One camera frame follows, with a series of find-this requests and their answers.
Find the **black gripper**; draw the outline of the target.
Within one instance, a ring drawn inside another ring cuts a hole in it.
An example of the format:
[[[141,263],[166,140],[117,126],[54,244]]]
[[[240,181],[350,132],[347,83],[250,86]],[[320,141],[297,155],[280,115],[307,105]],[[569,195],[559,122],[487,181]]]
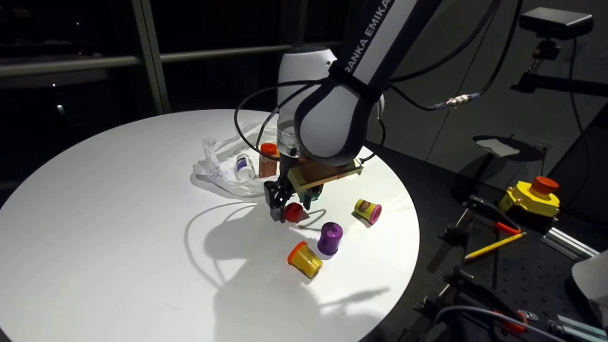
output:
[[[278,181],[265,183],[265,198],[271,208],[271,217],[276,223],[286,223],[286,208],[293,197],[301,198],[307,214],[316,212],[320,195],[326,183],[339,181],[348,176],[360,176],[362,166],[350,162],[343,168],[322,166],[310,160],[297,162],[290,170],[282,170]]]

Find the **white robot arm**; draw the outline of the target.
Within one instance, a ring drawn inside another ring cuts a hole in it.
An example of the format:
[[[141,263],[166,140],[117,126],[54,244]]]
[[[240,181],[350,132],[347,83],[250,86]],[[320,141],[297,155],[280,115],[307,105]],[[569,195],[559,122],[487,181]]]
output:
[[[369,0],[337,60],[320,62],[329,50],[284,58],[282,77],[295,79],[276,107],[280,176],[265,183],[274,221],[286,221],[293,197],[310,208],[326,183],[358,170],[369,117],[442,3]]]

